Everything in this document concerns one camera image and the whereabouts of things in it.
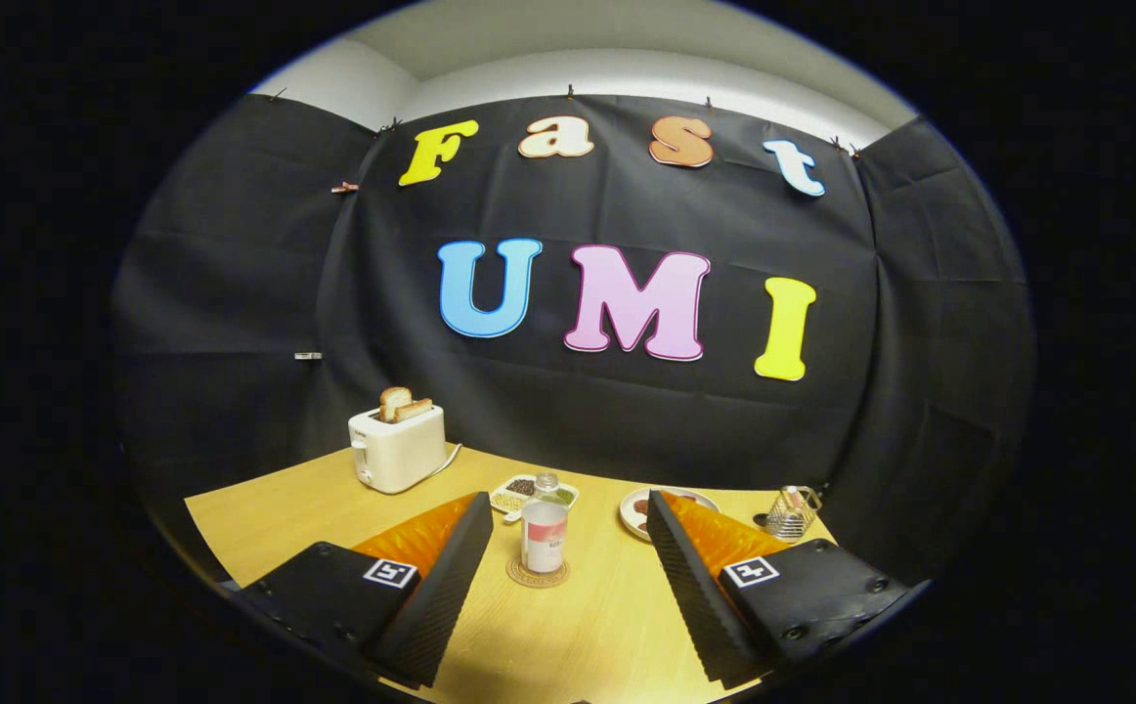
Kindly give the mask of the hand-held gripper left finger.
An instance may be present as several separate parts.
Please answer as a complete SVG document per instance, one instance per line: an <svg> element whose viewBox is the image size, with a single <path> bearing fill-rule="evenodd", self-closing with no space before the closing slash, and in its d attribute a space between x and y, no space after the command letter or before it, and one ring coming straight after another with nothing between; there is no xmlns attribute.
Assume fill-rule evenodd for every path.
<svg viewBox="0 0 1136 704"><path fill-rule="evenodd" d="M353 548L318 540L236 603L331 667L419 689L437 677L492 531L488 494L474 492Z"/></svg>

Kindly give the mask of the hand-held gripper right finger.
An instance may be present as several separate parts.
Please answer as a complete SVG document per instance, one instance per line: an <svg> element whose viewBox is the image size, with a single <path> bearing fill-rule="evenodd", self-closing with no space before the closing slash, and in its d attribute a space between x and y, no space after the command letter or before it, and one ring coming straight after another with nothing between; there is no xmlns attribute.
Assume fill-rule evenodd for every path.
<svg viewBox="0 0 1136 704"><path fill-rule="evenodd" d="M813 667L911 598L832 540L793 547L671 492L649 491L648 533L705 676L724 685Z"/></svg>

